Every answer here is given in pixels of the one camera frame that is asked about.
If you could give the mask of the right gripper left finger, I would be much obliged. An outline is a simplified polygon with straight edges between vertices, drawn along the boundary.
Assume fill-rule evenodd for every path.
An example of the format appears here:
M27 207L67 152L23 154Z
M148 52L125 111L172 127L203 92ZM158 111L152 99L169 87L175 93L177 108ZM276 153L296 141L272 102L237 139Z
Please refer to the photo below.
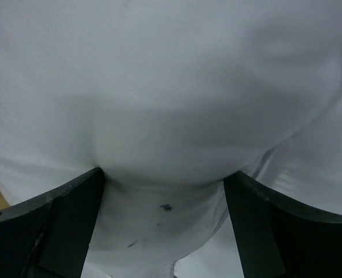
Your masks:
M104 186L94 168L0 210L0 278L80 277Z

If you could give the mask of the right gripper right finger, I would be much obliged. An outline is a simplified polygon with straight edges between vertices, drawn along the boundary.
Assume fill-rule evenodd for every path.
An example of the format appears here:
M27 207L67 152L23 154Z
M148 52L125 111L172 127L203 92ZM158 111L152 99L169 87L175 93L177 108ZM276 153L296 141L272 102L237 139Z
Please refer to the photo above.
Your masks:
M342 215L241 171L223 185L244 277L342 277Z

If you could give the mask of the white pillow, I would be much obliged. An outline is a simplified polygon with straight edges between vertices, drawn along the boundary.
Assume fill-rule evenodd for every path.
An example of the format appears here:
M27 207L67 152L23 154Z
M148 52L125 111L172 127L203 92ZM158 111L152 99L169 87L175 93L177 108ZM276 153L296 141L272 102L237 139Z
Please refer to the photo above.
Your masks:
M0 195L100 167L83 277L238 276L222 180L342 214L342 1L0 1Z

